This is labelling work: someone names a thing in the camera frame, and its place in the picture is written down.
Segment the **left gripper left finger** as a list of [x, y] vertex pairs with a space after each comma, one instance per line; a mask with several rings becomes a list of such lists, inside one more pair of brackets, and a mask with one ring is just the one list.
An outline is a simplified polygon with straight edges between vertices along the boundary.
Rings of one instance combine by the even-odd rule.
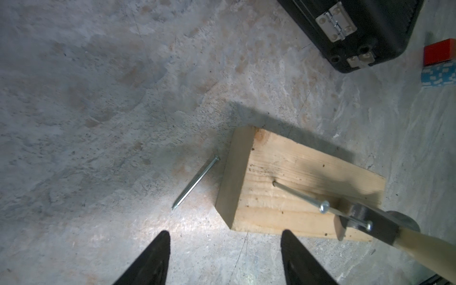
[[171, 237], [163, 230], [114, 285], [165, 285], [170, 255]]

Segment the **steel nail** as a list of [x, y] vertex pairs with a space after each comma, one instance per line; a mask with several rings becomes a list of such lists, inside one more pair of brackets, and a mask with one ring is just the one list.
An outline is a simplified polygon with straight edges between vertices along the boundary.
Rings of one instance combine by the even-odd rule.
[[307, 203], [310, 203], [311, 205], [316, 207], [321, 214], [326, 214], [327, 212], [329, 212], [330, 203], [328, 201], [318, 200], [318, 199], [308, 196], [304, 193], [301, 193], [297, 190], [294, 190], [286, 185], [283, 185], [275, 180], [273, 181], [273, 186], [280, 188], [281, 190], [284, 190], [284, 191], [294, 195], [295, 197], [298, 197], [298, 198], [306, 201]]
[[215, 155], [211, 160], [208, 160], [204, 166], [197, 172], [197, 174], [191, 179], [184, 190], [180, 193], [178, 198], [172, 204], [172, 210], [177, 209], [183, 201], [189, 196], [192, 190], [199, 184], [199, 182], [205, 177], [205, 175], [213, 168], [213, 166], [220, 161], [220, 156]]
[[344, 218], [348, 219], [349, 221], [351, 221], [352, 223], [357, 224], [358, 226], [362, 226], [368, 232], [370, 232], [372, 230], [372, 228], [373, 228], [373, 223], [371, 221], [369, 221], [369, 220], [365, 221], [365, 220], [362, 220], [362, 219], [359, 219], [359, 218], [356, 218], [356, 217], [349, 216], [348, 214], [344, 214], [341, 211], [339, 211], [337, 209], [334, 209], [332, 207], [330, 207], [328, 209], [328, 212], [332, 213], [332, 214], [334, 214], [336, 216], [344, 217]]

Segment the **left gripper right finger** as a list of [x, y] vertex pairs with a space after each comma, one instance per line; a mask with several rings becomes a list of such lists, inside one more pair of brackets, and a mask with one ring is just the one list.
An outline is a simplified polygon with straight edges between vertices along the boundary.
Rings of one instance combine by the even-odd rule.
[[281, 254], [287, 285], [337, 285], [324, 267], [290, 231], [281, 236]]

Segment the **wooden block with nails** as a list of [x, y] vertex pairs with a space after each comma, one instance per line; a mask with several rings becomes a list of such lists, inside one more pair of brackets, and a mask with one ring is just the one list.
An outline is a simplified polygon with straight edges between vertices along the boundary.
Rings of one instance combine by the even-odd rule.
[[238, 232], [334, 239], [334, 215], [280, 189], [285, 185], [338, 207], [342, 199], [380, 207], [379, 174], [257, 127], [236, 128], [215, 208]]

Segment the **wooden handle claw hammer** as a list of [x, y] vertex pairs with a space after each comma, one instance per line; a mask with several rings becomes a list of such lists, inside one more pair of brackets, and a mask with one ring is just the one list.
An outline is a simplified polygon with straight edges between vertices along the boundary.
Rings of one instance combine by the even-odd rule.
[[342, 213], [365, 221], [371, 221], [373, 228], [368, 232], [362, 226], [335, 215], [338, 240], [342, 241], [347, 228], [357, 229], [372, 238], [400, 249], [426, 268], [434, 271], [452, 284], [456, 283], [456, 247], [437, 237], [420, 232], [416, 222], [395, 211], [382, 211], [361, 203], [347, 201]]

